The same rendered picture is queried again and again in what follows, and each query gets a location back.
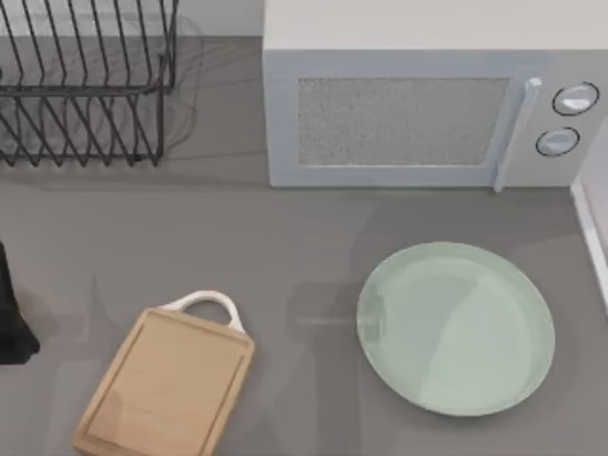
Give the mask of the microwave oven door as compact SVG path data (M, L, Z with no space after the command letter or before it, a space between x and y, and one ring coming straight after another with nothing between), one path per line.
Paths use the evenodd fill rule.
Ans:
M489 187L529 69L466 50L267 50L276 187Z

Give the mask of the pale green plate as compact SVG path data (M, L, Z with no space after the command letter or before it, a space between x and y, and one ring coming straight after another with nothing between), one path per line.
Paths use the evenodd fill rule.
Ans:
M480 247L431 242L381 261L357 302L362 352L413 405L454 417L516 407L550 372L552 314L533 281Z

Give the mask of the wooden cutting board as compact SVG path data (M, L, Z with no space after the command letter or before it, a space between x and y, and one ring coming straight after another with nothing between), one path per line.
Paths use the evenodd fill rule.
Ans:
M145 309L77 426L80 456L214 456L255 351L235 302L196 291Z

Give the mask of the pale microwave oven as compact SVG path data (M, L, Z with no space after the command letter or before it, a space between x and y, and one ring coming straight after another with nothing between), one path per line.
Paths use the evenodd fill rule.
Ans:
M265 51L300 49L479 50L517 58L530 71L526 81L539 76L542 86L509 187L571 185L608 120L608 0L266 0L262 69ZM583 82L599 89L597 104L574 117L555 112L555 95ZM579 132L579 144L563 156L541 155L538 137L564 127Z

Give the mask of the small microwave knob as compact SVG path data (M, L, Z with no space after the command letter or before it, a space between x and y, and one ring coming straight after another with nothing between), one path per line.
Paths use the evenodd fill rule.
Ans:
M580 142L580 133L572 127L543 132L536 141L537 151L545 157L559 157L571 152Z

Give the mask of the white sink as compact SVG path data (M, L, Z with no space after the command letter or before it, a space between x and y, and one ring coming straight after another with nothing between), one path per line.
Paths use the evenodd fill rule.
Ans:
M588 158L571 186L579 227L598 285L608 295L608 144L591 147Z

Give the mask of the large microwave knob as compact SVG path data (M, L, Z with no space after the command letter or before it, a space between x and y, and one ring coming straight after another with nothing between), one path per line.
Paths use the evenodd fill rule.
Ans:
M599 101L599 89L588 82L562 88L553 98L555 112L564 117L574 117L592 109Z

